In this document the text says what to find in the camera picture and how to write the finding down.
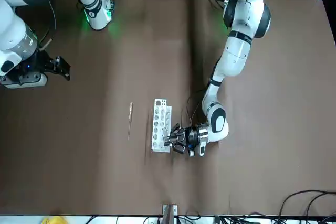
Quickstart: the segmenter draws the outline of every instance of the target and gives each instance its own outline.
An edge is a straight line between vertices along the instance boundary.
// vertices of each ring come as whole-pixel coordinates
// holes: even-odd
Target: yellow object
[[[41,224],[68,224],[68,222],[66,221],[65,217],[54,216],[44,218]]]

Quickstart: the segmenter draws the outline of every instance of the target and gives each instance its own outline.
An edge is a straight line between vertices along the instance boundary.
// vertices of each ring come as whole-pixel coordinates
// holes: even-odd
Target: metal bracket
[[[162,215],[161,224],[176,224],[174,216],[177,215],[177,205],[163,205]]]
[[[178,215],[177,205],[162,205],[162,215],[164,215],[168,206],[173,206],[174,216]]]

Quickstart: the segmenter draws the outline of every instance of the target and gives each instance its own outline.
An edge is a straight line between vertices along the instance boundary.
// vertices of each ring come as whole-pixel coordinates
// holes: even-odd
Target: brown table surface
[[[113,23],[93,31],[76,1],[53,1],[47,48],[70,63],[71,81],[50,74],[43,88],[0,90],[2,214],[156,215],[172,202],[180,214],[271,215],[290,193],[336,189],[336,48],[322,1],[266,0],[269,32],[219,92],[229,137],[202,158],[151,151],[153,101],[168,100],[172,123],[183,108],[187,124],[186,99],[223,51],[222,12],[207,0],[116,0]],[[19,11],[41,38],[48,6]]]

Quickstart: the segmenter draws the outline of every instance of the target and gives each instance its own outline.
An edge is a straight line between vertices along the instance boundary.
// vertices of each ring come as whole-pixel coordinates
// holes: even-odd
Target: green led light
[[[84,10],[84,13],[85,13],[85,16],[86,16],[86,21],[89,22],[89,17],[88,17],[88,15],[86,14],[85,10]]]
[[[108,20],[108,21],[111,21],[111,20],[112,20],[112,14],[111,14],[111,10],[106,10],[106,9],[103,9],[103,11],[104,11],[104,14],[105,14],[106,20]]]

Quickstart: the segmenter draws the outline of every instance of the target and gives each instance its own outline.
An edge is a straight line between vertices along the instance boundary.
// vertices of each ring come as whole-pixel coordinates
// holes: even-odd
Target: white surface
[[[165,99],[154,100],[152,150],[154,152],[170,152],[169,146],[164,146],[164,138],[170,134],[172,122],[172,107],[167,106]]]

